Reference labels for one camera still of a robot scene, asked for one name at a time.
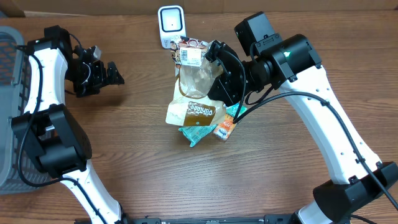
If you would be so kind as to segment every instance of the gray plastic bin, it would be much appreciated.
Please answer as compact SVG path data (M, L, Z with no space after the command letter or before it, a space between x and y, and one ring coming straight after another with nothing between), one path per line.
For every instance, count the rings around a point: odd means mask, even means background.
M11 118L20 116L29 99L30 65L15 45L23 45L21 34L11 27L0 26L0 195L35 190L23 183L17 172L20 143L11 129ZM46 133L43 138L51 136ZM24 153L22 170L31 182L44 182L48 174L38 172Z

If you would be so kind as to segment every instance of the wooden tabletop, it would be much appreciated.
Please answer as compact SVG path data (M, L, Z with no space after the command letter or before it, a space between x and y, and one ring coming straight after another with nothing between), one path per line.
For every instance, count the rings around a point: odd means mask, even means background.
M244 52L233 28L251 14L187 14L187 35ZM398 12L275 12L267 14L283 38L306 35L354 126L383 161L398 162ZM209 135L194 148L165 123L174 90L174 63L162 49L157 16L1 19L25 41L60 25L84 47L98 45L126 84L86 98L66 96L87 132L94 167L130 216L250 217L292 213L328 181L325 162L302 120L285 101L251 113L223 142ZM398 198L398 185L391 189ZM397 223L382 196L356 212ZM61 184L0 197L0 223L72 223L87 218Z

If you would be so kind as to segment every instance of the orange package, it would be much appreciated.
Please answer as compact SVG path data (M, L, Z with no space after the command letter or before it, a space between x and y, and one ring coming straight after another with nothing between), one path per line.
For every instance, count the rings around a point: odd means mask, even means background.
M218 124L213 133L220 139L226 141L234 130L236 124L233 124L233 117L226 114L224 122Z

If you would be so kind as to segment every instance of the brown label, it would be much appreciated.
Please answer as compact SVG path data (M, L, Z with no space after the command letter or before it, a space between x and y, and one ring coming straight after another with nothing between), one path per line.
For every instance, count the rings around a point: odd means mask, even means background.
M208 126L216 114L214 106L189 102L185 115L184 126Z

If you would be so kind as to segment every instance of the barcode label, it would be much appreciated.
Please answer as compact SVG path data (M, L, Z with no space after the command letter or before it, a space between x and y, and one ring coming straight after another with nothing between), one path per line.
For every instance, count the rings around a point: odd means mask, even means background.
M196 48L180 48L181 65L189 65L199 67L201 65L201 49Z

